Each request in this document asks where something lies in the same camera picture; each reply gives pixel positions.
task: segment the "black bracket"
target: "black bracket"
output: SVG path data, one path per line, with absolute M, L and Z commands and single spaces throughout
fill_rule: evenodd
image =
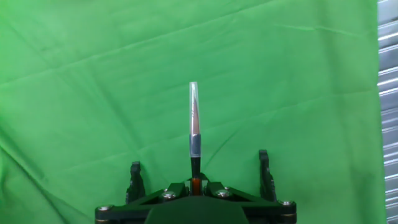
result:
M 276 202 L 274 178 L 269 171 L 269 158 L 266 150 L 259 151 L 260 157 L 260 194 L 261 197 Z
M 144 181 L 142 180 L 140 172 L 140 163 L 133 162 L 130 168 L 130 186 L 126 191 L 126 204 L 145 196 Z

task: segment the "black plastic mount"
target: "black plastic mount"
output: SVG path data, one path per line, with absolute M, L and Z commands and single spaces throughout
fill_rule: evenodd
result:
M 197 223 L 193 220 L 177 222 L 176 217 L 189 215 L 193 210 L 196 212 L 196 217 L 198 213 L 210 215 L 211 212 L 214 212 L 212 214 L 214 216 L 222 214 L 222 208 L 224 210 L 230 209 L 232 216 L 237 216 L 239 211 L 242 211 L 242 216 L 248 222 L 239 223 L 296 223 L 296 203 L 279 202 L 276 199 L 274 180 L 269 171 L 267 151 L 259 151 L 259 158 L 261 197 L 255 197 L 234 188 L 225 188 L 221 182 L 210 182 L 204 174 L 201 174 L 201 179 L 207 180 L 208 183 L 203 188 L 202 196 L 191 196 L 185 183 L 172 183 L 167 190 L 158 190 L 145 196 L 144 184 L 140 174 L 140 163 L 134 162 L 131 166 L 131 181 L 126 194 L 127 205 L 113 206 L 105 210 L 97 208 L 95 210 L 96 223 L 150 224 L 159 223 L 159 216 L 161 216 L 161 223 L 168 223 L 166 221 L 168 218 L 172 219 L 172 223 Z M 198 205 L 211 210 L 206 212 L 204 209 L 198 208 Z M 213 222 L 206 220 L 205 223 L 210 224 Z

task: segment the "corrugated metal panel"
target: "corrugated metal panel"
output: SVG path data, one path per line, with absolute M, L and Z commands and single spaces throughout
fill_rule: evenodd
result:
M 388 224 L 398 223 L 398 0 L 379 6 L 379 94 L 381 99 Z

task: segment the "clear plastic tube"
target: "clear plastic tube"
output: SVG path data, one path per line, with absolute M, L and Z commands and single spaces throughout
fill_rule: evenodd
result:
M 190 83 L 190 155 L 201 157 L 199 126 L 198 83 Z

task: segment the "green fabric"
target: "green fabric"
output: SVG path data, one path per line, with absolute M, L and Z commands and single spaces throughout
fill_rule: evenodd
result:
M 0 0 L 0 223 L 93 223 L 202 168 L 259 195 L 267 149 L 298 223 L 386 222 L 376 1 Z

